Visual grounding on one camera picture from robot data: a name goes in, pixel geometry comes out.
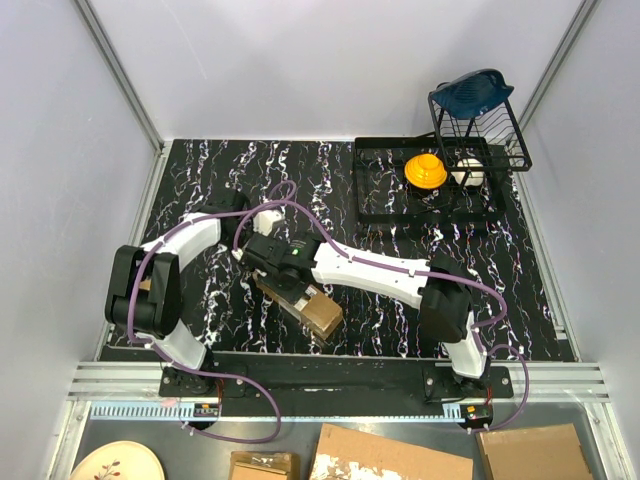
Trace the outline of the yellow plastic cup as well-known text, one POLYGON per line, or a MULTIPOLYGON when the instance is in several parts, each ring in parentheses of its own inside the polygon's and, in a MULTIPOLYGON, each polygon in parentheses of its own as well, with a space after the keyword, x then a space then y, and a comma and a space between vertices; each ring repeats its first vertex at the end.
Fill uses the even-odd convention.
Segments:
POLYGON ((425 190, 437 189, 447 179, 444 163, 430 153, 412 157, 404 167, 404 175, 412 186, 425 190))

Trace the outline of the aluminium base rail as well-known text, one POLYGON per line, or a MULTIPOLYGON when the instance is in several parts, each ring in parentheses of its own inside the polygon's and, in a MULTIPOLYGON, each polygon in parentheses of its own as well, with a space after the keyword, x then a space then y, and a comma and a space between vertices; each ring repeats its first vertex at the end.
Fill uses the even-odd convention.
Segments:
POLYGON ((445 407, 513 396, 507 370, 494 366, 465 380, 446 362, 229 354, 214 365, 217 380, 155 362, 82 363, 69 395, 93 401, 219 401, 226 420, 304 417, 449 417, 445 407))

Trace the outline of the flat cardboard sheet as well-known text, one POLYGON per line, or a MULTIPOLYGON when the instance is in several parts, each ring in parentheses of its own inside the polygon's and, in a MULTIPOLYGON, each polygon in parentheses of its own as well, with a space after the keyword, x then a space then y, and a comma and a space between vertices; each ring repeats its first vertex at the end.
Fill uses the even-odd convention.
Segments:
POLYGON ((470 458, 336 425, 322 426, 311 479, 471 479, 470 458))

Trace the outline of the patterned ceramic plate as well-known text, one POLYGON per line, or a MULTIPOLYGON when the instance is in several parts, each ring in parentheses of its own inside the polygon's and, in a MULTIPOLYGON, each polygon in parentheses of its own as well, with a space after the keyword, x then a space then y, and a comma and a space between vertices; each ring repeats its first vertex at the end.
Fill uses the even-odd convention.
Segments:
POLYGON ((162 480, 163 466, 148 447, 133 441, 116 441, 88 454, 74 468, 70 480, 162 480))

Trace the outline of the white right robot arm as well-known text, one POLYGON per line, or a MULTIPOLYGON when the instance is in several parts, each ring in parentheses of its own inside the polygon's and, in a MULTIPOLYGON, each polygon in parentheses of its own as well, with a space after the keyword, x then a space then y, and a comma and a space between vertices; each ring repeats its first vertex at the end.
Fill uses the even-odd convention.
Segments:
POLYGON ((487 354, 473 338, 471 283, 454 274, 451 262, 393 258, 315 234, 287 242, 259 233, 240 249, 238 260, 282 287, 315 282, 402 302, 418 311, 426 336, 444 345, 460 393, 476 396, 490 383, 487 354))

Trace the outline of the black drain tray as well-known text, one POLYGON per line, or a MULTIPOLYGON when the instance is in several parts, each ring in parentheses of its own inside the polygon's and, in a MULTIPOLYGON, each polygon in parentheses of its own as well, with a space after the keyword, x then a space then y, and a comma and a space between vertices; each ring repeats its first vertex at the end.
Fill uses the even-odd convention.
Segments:
POLYGON ((412 157, 430 153, 439 158, 431 134, 358 137, 352 153, 353 193, 362 224, 494 222, 506 211, 510 174, 485 177, 476 188, 461 187, 448 171, 446 182, 437 189, 416 188, 406 180, 404 167, 412 157))

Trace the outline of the cardboard box at corner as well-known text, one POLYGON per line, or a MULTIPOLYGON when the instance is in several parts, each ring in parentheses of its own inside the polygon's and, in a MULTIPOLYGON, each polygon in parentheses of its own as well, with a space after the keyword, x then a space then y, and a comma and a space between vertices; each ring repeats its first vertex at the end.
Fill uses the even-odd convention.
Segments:
POLYGON ((572 424, 476 435, 488 479, 593 479, 572 424))

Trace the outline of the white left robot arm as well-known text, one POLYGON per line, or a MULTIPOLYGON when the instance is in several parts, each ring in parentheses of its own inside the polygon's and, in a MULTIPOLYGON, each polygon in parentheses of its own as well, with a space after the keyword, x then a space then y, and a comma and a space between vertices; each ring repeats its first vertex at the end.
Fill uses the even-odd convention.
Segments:
POLYGON ((215 386, 205 365, 207 348, 182 321, 181 272, 206 249, 230 246, 248 197, 224 189, 187 214, 175 227, 140 246, 116 250, 106 297, 106 320, 126 332, 134 345, 152 348, 176 367, 181 384, 196 396, 215 386))

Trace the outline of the brown cardboard express box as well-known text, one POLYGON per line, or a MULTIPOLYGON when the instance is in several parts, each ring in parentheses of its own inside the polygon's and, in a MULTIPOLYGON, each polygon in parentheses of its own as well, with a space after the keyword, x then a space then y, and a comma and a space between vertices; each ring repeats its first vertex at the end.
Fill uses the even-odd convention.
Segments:
POLYGON ((284 286, 271 276, 259 273, 252 276, 260 290, 322 341, 328 340, 342 323, 342 307, 314 284, 298 282, 284 286))

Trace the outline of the white small cup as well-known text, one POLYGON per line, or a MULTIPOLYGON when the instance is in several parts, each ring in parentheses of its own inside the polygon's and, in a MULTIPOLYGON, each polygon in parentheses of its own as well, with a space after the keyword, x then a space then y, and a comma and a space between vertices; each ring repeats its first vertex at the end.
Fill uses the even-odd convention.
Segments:
POLYGON ((451 173, 455 182, 464 188, 481 187, 485 180, 484 164, 477 158, 459 160, 451 173))

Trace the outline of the small cardboard box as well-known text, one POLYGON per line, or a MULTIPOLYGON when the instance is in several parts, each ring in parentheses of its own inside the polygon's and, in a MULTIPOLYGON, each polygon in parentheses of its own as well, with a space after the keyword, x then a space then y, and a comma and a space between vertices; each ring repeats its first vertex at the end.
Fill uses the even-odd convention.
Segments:
POLYGON ((229 480, 295 480, 300 478, 300 459, 290 452, 234 451, 229 480))

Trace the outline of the blue bowl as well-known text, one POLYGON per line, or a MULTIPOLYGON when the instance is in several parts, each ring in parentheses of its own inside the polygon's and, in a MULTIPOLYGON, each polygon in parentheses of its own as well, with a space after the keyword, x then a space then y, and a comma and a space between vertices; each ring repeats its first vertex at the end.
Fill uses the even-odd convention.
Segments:
POLYGON ((470 119, 498 107, 514 90, 500 71, 482 69, 447 84, 440 105, 456 118, 470 119))

